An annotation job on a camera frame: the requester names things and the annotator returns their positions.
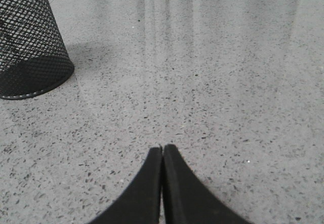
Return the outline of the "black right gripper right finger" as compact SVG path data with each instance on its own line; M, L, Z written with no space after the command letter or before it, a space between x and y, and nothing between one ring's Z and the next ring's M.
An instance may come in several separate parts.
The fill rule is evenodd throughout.
M163 202L166 223L248 223L201 183L173 144L164 148Z

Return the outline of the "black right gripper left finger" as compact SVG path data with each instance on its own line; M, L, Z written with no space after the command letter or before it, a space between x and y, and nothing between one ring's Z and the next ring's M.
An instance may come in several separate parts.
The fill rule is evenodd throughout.
M126 190L91 223L159 223L162 149L149 150Z

